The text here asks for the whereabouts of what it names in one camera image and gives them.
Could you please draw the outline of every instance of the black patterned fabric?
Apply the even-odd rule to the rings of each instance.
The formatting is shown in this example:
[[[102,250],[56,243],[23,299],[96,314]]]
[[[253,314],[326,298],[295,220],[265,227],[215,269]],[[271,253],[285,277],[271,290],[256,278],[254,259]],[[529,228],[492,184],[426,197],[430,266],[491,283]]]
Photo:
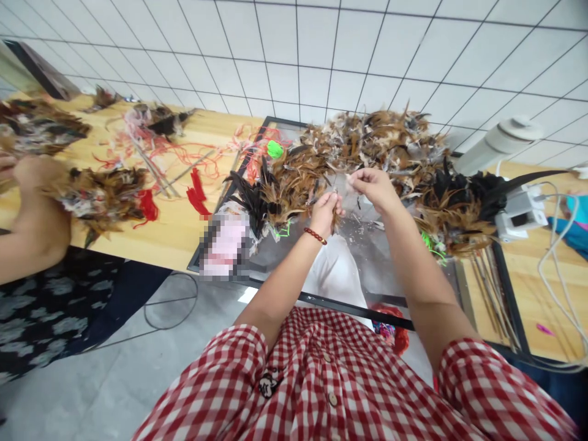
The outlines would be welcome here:
[[[0,385],[42,368],[100,314],[124,259],[70,247],[56,266],[0,285]]]

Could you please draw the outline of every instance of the electrical cord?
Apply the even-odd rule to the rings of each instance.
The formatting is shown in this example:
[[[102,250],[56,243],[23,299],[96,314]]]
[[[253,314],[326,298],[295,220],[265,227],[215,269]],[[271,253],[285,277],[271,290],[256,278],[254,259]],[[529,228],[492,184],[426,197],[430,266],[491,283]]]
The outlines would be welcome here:
[[[173,274],[170,274],[169,275],[169,277],[173,277],[173,276],[186,276],[186,277],[188,277],[192,282],[194,282],[195,293],[194,293],[193,296],[190,296],[190,297],[182,297],[182,298],[179,298],[179,299],[162,300],[162,301],[157,301],[157,302],[153,302],[153,303],[145,303],[143,305],[143,318],[145,319],[145,322],[152,328],[151,331],[147,331],[145,333],[141,333],[141,334],[136,335],[136,336],[128,337],[128,338],[125,338],[123,340],[119,340],[119,341],[114,342],[114,343],[97,345],[97,346],[94,346],[91,349],[87,349],[87,350],[85,350],[83,352],[80,352],[80,354],[77,354],[77,355],[85,354],[85,353],[88,353],[88,352],[93,352],[93,351],[104,349],[104,348],[107,348],[107,347],[110,347],[110,346],[115,346],[115,345],[118,345],[120,343],[124,343],[124,342],[130,341],[130,340],[134,340],[134,339],[139,338],[139,337],[143,337],[143,336],[146,336],[146,335],[149,335],[149,334],[156,333],[158,331],[172,330],[172,329],[177,328],[178,326],[180,326],[182,323],[184,323],[188,319],[188,317],[190,317],[190,315],[194,311],[194,308],[196,308],[196,303],[198,301],[198,283],[196,282],[196,280],[192,276],[190,276],[190,274],[186,274],[186,273],[173,273]],[[148,306],[155,306],[155,305],[162,304],[162,303],[172,303],[172,302],[181,301],[181,300],[189,300],[189,299],[192,299],[192,298],[194,299],[194,303],[193,303],[192,307],[190,308],[190,310],[188,311],[188,313],[186,314],[186,316],[184,318],[182,318],[178,323],[175,323],[172,326],[161,327],[161,326],[154,325],[150,321],[150,319],[147,317],[147,307]]]
[[[536,200],[541,201],[541,200],[545,200],[549,197],[557,197],[556,200],[556,209],[555,209],[555,213],[554,213],[554,225],[551,229],[551,237],[549,240],[549,249],[547,250],[547,252],[545,253],[545,255],[539,260],[538,264],[537,264],[537,271],[541,277],[541,280],[543,281],[545,287],[547,288],[549,294],[551,295],[551,298],[553,299],[553,301],[555,302],[555,304],[557,306],[559,306],[559,308],[561,309],[561,311],[564,313],[564,315],[566,316],[566,318],[570,321],[570,323],[576,328],[576,330],[578,331],[578,333],[580,334],[580,337],[582,339],[582,345],[584,347],[584,356],[578,360],[574,360],[572,362],[567,362],[567,363],[549,363],[547,361],[541,360],[533,355],[530,355],[528,357],[526,357],[526,360],[521,360],[523,363],[529,364],[531,366],[535,366],[536,368],[542,369],[544,371],[549,371],[549,372],[556,372],[556,373],[562,373],[562,374],[574,374],[577,372],[581,372],[583,369],[585,369],[586,366],[586,362],[588,360],[588,337],[586,336],[586,332],[584,331],[584,328],[581,325],[581,322],[578,318],[578,315],[576,314],[576,309],[573,307],[573,305],[571,304],[571,299],[570,299],[570,293],[567,289],[567,285],[565,283],[564,277],[561,273],[561,270],[559,268],[559,260],[557,258],[557,252],[556,252],[556,248],[557,245],[564,239],[565,235],[568,233],[568,231],[571,229],[571,227],[573,226],[574,220],[576,219],[576,215],[578,213],[578,208],[579,208],[579,200],[578,197],[575,195],[569,195],[569,194],[563,194],[560,193],[557,186],[549,181],[545,181],[542,183],[538,183],[533,185],[534,186],[541,186],[541,185],[551,185],[554,190],[555,193],[553,194],[549,194],[549,195],[541,195],[538,198],[536,198]],[[570,197],[570,198],[574,198],[576,200],[576,203],[574,205],[574,209],[571,213],[570,219],[568,221],[568,224],[565,226],[565,228],[562,230],[561,234],[559,235],[558,238],[556,238],[556,229],[557,229],[557,213],[559,211],[559,207],[560,207],[560,203],[561,203],[561,198],[562,197]],[[562,288],[563,288],[563,294],[565,296],[566,302],[568,304],[568,307],[571,311],[572,316],[570,316],[570,314],[568,313],[568,311],[565,310],[565,308],[563,307],[562,303],[560,302],[560,300],[558,299],[558,297],[556,296],[556,294],[554,293],[553,289],[551,288],[551,285],[549,284],[549,281],[547,280],[547,278],[545,277],[545,274],[543,273],[543,265],[545,264],[545,262],[547,261],[547,259],[549,258],[550,255],[553,255],[553,260],[554,260],[554,265],[556,268],[556,273],[557,276],[559,277],[561,283],[562,283]]]

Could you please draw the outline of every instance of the red string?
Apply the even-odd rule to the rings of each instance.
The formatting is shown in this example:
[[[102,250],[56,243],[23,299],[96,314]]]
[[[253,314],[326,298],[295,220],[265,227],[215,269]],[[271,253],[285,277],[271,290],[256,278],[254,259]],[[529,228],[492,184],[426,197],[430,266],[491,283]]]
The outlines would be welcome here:
[[[145,225],[147,222],[156,221],[159,217],[159,208],[157,208],[157,205],[155,205],[155,202],[153,202],[152,190],[141,190],[138,196],[140,198],[139,208],[145,216],[145,221],[135,225],[133,230],[135,230],[137,227],[140,227],[141,225]]]
[[[192,204],[192,206],[198,211],[205,219],[208,218],[212,213],[208,211],[208,209],[204,206],[204,201],[206,200],[206,195],[204,194],[204,190],[202,189],[202,183],[200,182],[200,177],[198,176],[198,170],[196,167],[192,170],[192,184],[194,185],[193,188],[188,188],[186,194],[188,195],[188,200]]]

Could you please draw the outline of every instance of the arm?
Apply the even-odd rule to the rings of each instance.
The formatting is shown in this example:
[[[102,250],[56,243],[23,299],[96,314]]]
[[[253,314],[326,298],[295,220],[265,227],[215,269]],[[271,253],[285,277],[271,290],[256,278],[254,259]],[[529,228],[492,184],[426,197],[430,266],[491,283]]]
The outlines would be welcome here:
[[[453,288],[418,232],[410,213],[396,195],[388,175],[364,168],[350,180],[382,215],[394,274],[400,281],[410,316],[435,373],[444,348],[453,340],[481,340],[459,307]]]
[[[69,217],[38,187],[60,170],[49,157],[25,157],[13,170],[20,185],[20,210],[9,234],[0,236],[0,284],[57,264],[70,241]]]
[[[331,233],[333,210],[342,214],[341,196],[326,193],[312,210],[311,230],[321,237],[328,237]],[[288,256],[259,288],[234,324],[247,324],[258,328],[271,350],[276,343],[282,322],[294,307],[321,247],[321,243],[310,234],[303,234]]]

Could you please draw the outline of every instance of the tile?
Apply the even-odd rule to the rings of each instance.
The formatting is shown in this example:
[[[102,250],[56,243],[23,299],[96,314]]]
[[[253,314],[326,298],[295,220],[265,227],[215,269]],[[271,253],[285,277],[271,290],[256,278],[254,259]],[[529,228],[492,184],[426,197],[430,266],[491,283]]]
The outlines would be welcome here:
[[[588,78],[588,37],[584,37],[567,54],[533,81],[525,92],[564,96]]]
[[[259,23],[263,23],[259,30],[265,61],[297,64],[296,7],[260,4],[256,9]],[[274,26],[266,25],[270,23],[279,25],[280,31],[276,32]]]
[[[200,53],[179,3],[145,0],[145,4],[174,52]]]
[[[298,104],[274,101],[274,109],[276,109],[276,118],[287,119],[289,121],[300,121],[300,107]]]
[[[577,121],[564,127],[558,132],[551,135],[548,139],[554,141],[564,141],[579,144],[588,139],[588,116],[583,116]]]
[[[274,101],[298,102],[298,68],[268,63],[269,85]]]
[[[588,161],[588,146],[579,145],[541,163],[544,167],[571,168]]]
[[[572,90],[570,93],[568,93],[565,97],[571,98],[571,99],[581,99],[581,100],[588,101],[588,81],[579,85],[578,87],[576,87],[574,90]]]
[[[432,17],[441,0],[390,0],[388,12],[427,15]]]
[[[219,111],[222,113],[227,112],[227,107],[225,106],[225,103],[223,102],[220,95],[199,92],[198,96],[202,100],[202,104],[204,104],[206,110]]]
[[[484,123],[482,129],[490,130],[503,119],[516,115],[533,118],[539,112],[552,105],[556,98],[540,97],[536,95],[518,94],[513,100],[495,113],[492,118]]]
[[[421,111],[437,89],[437,83],[428,81],[403,80],[396,92],[390,110],[404,111],[406,105],[410,110]]]
[[[80,43],[70,43],[75,50],[90,66],[94,69],[100,78],[105,80],[122,80],[121,76],[114,70],[110,62],[106,60],[100,52],[93,46],[83,45]]]
[[[557,28],[588,29],[588,3],[584,0],[562,0],[540,24]]]
[[[41,55],[46,62],[51,64],[55,70],[61,72],[64,75],[80,75],[81,72],[76,69],[77,64],[73,62],[74,57],[77,56],[76,53],[71,54],[72,49],[67,45],[67,43],[55,43],[49,42],[46,43],[42,40],[32,40],[32,39],[23,39],[26,45],[30,46],[36,53]],[[59,54],[59,49],[62,47],[67,47],[67,51],[64,53]],[[97,74],[90,68],[87,63],[85,63],[79,56],[75,58],[76,62],[83,63],[88,70],[85,70],[85,73],[92,72],[90,77],[95,77]]]
[[[449,123],[477,129],[515,97],[514,92],[478,90]]]
[[[387,5],[388,0],[370,0],[369,2],[363,0],[341,0],[341,8],[349,9],[364,9],[384,12],[386,11]]]
[[[141,101],[159,101],[159,97],[149,86],[133,84],[131,87]]]
[[[184,68],[190,82],[197,91],[218,93],[219,90],[214,85],[214,81],[204,58],[198,55],[177,54],[178,61]]]
[[[111,90],[125,98],[136,95],[135,91],[127,83],[123,83],[122,81],[111,80],[108,84],[110,85]]]
[[[205,60],[220,93],[245,96],[245,92],[243,92],[243,88],[241,87],[239,73],[233,60],[211,57],[205,57]]]
[[[225,102],[229,113],[232,113],[233,115],[251,116],[247,99],[226,95],[223,96],[222,99]]]
[[[54,0],[53,3],[84,34],[87,41],[104,45],[113,43],[110,36],[100,27],[100,24],[80,0]]]
[[[437,11],[438,17],[469,18],[484,20],[496,0],[443,0]]]
[[[193,88],[192,83],[188,80],[182,66],[173,53],[147,51],[147,55],[171,87],[178,89]]]
[[[203,55],[231,57],[221,17],[208,0],[180,0],[181,8]]]
[[[339,7],[339,0],[298,0],[301,5]]]
[[[200,101],[200,98],[195,91],[187,91],[183,89],[174,89],[173,91],[187,108],[204,108],[202,101]]]
[[[520,91],[583,36],[582,32],[535,29],[484,85]]]
[[[361,73],[334,70],[331,74],[328,106],[330,108],[355,111],[364,78],[365,75]]]
[[[342,10],[333,68],[367,72],[384,14]]]
[[[557,0],[499,0],[488,16],[488,21],[536,25]]]
[[[323,107],[300,105],[300,122],[321,125],[325,123],[326,109]]]
[[[300,102],[319,107],[326,107],[329,94],[331,71],[313,67],[300,67]]]
[[[233,57],[263,61],[262,41],[253,3],[219,2],[222,24]]]
[[[481,86],[530,30],[524,26],[484,23],[444,81]]]
[[[510,161],[537,165],[570,147],[569,144],[553,141],[539,141],[511,157]]]
[[[452,146],[451,149],[452,149],[452,151],[455,150],[456,152],[459,152],[459,153],[467,152],[469,149],[474,147],[486,135],[485,130],[476,130],[471,135],[469,135],[468,137],[463,139],[462,142],[458,143],[458,138],[460,137],[460,135],[459,135],[460,130],[457,130],[457,127],[452,127],[450,129],[450,133],[452,132],[452,130],[455,130],[457,133],[454,135],[455,141],[452,142],[452,144],[455,145],[456,147]]]
[[[252,116],[256,116],[258,118],[274,116],[274,105],[272,101],[247,98],[247,102],[249,103]]]
[[[151,89],[153,90],[155,95],[157,95],[159,101],[163,104],[176,105],[179,107],[184,106],[184,104],[180,101],[178,96],[174,93],[173,89],[157,86],[151,86]]]
[[[430,22],[423,17],[386,15],[369,73],[403,77]],[[393,56],[391,42],[394,42]]]
[[[170,50],[164,35],[143,0],[111,0],[145,49]]]
[[[145,83],[151,86],[169,86],[146,51],[137,49],[121,49],[121,51]]]
[[[588,102],[561,99],[536,115],[533,121],[541,124],[545,138],[549,138],[554,132],[586,113],[588,113]]]
[[[476,89],[471,87],[442,84],[424,107],[423,112],[431,114],[430,121],[445,124],[475,91]]]
[[[23,23],[26,23],[35,34],[43,39],[60,39],[61,36],[52,28],[43,17],[35,11],[27,2],[12,1],[4,5],[15,14]]]
[[[235,60],[247,97],[271,99],[270,83],[265,63]]]
[[[68,43],[47,42],[47,46],[59,54],[82,77],[99,77],[98,73]]]
[[[357,110],[365,113],[387,110],[398,90],[398,86],[400,86],[400,82],[400,78],[367,75]]]
[[[131,83],[145,82],[143,77],[137,72],[135,67],[133,67],[119,48],[96,46],[96,50],[100,52],[104,59],[108,60],[123,81],[129,81]]]
[[[37,34],[27,26],[18,16],[16,16],[4,4],[0,3],[0,18],[5,26],[7,26],[18,37],[37,37]]]
[[[298,7],[299,64],[330,69],[336,31],[336,10]]]
[[[141,43],[128,27],[114,4],[103,0],[81,0],[102,29],[110,36],[117,46],[141,48]]]
[[[478,27],[471,21],[433,20],[406,76],[441,81]]]

